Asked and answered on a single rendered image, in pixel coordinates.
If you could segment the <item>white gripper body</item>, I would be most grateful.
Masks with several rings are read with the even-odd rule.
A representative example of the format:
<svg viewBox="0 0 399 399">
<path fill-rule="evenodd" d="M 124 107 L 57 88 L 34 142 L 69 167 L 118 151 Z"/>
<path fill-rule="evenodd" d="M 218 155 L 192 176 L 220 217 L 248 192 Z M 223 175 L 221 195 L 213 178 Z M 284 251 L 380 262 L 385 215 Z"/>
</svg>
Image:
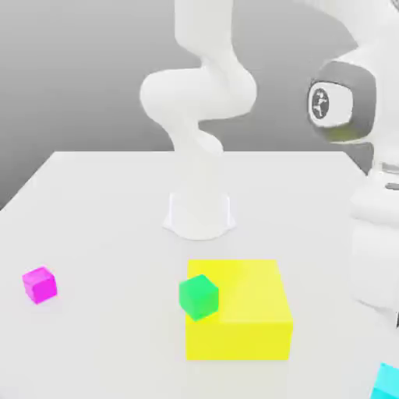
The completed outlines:
<svg viewBox="0 0 399 399">
<path fill-rule="evenodd" d="M 351 233 L 351 288 L 354 298 L 399 329 L 399 228 L 354 223 Z"/>
</svg>

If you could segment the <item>small cyan cube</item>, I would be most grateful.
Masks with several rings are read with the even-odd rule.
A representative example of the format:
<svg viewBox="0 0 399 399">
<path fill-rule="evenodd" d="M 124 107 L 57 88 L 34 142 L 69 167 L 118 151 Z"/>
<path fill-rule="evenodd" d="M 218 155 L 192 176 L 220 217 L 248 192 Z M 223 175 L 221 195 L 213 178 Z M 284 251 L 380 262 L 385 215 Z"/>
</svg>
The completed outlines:
<svg viewBox="0 0 399 399">
<path fill-rule="evenodd" d="M 399 399 L 399 369 L 381 363 L 369 399 Z"/>
</svg>

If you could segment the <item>small green cube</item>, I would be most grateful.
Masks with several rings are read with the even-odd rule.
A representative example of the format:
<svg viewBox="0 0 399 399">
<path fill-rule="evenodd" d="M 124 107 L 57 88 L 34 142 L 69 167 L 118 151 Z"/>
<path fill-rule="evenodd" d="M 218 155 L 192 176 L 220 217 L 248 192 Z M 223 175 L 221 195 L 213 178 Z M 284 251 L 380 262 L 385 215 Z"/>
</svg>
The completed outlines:
<svg viewBox="0 0 399 399">
<path fill-rule="evenodd" d="M 179 305 L 193 320 L 198 321 L 218 311 L 219 289 L 204 274 L 182 281 L 178 286 Z"/>
</svg>

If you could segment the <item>small magenta cube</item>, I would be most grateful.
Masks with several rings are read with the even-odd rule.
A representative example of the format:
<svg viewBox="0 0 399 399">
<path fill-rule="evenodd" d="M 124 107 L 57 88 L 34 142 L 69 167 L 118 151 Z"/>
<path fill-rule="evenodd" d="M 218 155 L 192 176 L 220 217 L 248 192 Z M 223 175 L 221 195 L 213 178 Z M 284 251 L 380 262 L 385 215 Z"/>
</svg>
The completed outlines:
<svg viewBox="0 0 399 399">
<path fill-rule="evenodd" d="M 22 276 L 25 292 L 34 304 L 40 304 L 58 294 L 55 276 L 46 267 L 39 267 Z"/>
</svg>

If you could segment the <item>large yellow box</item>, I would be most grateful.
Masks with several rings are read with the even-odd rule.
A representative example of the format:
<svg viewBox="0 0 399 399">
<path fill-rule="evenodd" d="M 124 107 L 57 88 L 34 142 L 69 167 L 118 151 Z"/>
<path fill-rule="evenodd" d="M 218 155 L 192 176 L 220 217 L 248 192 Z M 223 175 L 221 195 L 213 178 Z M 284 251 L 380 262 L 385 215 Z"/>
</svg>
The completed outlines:
<svg viewBox="0 0 399 399">
<path fill-rule="evenodd" d="M 287 360 L 293 318 L 275 260 L 190 260 L 187 277 L 207 277 L 218 310 L 185 318 L 188 360 Z"/>
</svg>

